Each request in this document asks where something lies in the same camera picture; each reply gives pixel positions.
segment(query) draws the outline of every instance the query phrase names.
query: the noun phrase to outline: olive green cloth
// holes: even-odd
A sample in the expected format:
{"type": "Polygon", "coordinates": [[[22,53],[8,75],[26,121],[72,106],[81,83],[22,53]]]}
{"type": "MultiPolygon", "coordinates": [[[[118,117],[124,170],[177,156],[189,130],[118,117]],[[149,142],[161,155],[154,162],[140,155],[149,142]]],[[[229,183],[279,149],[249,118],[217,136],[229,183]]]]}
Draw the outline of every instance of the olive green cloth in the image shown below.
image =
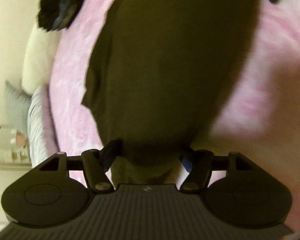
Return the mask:
{"type": "Polygon", "coordinates": [[[247,57],[259,1],[114,0],[82,104],[103,144],[124,142],[116,181],[159,177],[180,146],[207,135],[247,57]]]}

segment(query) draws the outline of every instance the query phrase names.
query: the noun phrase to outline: beige wall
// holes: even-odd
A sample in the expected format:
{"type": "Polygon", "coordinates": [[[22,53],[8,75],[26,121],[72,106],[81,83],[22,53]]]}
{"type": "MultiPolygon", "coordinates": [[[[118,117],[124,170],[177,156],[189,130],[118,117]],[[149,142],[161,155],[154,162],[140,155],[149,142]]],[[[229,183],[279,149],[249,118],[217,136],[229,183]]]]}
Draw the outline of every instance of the beige wall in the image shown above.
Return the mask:
{"type": "Polygon", "coordinates": [[[0,124],[5,124],[4,80],[21,87],[24,53],[39,0],[0,0],[0,124]]]}

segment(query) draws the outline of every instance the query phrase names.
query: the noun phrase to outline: ribbed black surface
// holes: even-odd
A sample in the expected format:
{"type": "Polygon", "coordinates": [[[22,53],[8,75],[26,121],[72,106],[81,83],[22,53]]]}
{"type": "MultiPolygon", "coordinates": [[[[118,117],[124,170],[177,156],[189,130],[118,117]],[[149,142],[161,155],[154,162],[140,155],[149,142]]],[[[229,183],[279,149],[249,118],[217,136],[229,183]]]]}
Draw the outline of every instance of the ribbed black surface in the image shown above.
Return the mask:
{"type": "Polygon", "coordinates": [[[82,215],[64,225],[33,229],[11,224],[0,240],[278,240],[289,233],[284,225],[258,230],[228,225],[210,214],[199,197],[182,194],[174,185],[122,185],[115,193],[96,196],[82,215]]]}

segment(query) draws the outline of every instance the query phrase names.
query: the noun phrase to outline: pink blanket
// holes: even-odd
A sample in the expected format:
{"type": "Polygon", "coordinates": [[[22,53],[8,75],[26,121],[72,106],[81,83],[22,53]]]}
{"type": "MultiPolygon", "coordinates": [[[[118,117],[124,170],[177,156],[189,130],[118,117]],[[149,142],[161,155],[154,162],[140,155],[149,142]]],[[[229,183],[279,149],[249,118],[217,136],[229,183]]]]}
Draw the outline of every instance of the pink blanket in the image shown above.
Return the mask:
{"type": "MultiPolygon", "coordinates": [[[[59,147],[68,155],[102,148],[90,111],[81,106],[89,55],[112,0],[86,0],[64,30],[50,82],[59,147]]],[[[262,2],[254,49],[209,142],[216,154],[240,151],[293,193],[287,224],[300,229],[300,0],[262,2]]],[[[82,174],[71,176],[83,182],[82,174]]]]}

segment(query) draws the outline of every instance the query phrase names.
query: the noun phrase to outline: bolt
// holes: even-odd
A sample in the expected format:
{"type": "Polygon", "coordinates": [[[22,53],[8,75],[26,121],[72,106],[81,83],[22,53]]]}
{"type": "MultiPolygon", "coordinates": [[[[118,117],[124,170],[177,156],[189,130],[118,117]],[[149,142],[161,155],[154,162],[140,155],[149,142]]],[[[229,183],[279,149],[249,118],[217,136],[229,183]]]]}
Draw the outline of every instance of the bolt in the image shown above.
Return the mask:
{"type": "Polygon", "coordinates": [[[199,186],[194,182],[186,182],[185,184],[182,185],[182,188],[186,191],[194,191],[197,190],[199,186]]]}
{"type": "Polygon", "coordinates": [[[111,184],[108,182],[99,182],[95,185],[95,188],[100,191],[109,190],[111,188],[111,184]]]}

